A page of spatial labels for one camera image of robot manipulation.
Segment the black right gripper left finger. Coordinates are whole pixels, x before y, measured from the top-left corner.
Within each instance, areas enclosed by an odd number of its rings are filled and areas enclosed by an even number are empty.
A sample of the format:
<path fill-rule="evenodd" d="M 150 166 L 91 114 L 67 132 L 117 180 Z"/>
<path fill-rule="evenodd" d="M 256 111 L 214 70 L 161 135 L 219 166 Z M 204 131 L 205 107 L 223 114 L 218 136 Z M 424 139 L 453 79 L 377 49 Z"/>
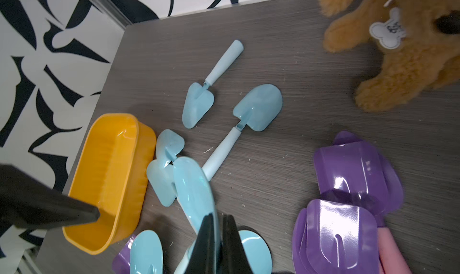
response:
<path fill-rule="evenodd" d="M 12 165 L 1 165 L 1 221 L 17 228 L 53 229 L 94 223 L 96 206 L 63 195 Z"/>

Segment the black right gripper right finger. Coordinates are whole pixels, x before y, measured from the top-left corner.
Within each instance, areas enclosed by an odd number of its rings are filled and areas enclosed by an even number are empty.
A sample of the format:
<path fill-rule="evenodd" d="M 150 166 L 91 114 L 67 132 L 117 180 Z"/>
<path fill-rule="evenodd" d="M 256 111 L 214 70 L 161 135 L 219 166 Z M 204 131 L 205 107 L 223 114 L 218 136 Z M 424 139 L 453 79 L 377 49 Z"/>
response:
<path fill-rule="evenodd" d="M 187 274 L 251 274 L 253 272 L 232 215 L 224 215 L 222 236 L 217 234 L 213 214 L 203 218 L 185 272 Z"/>

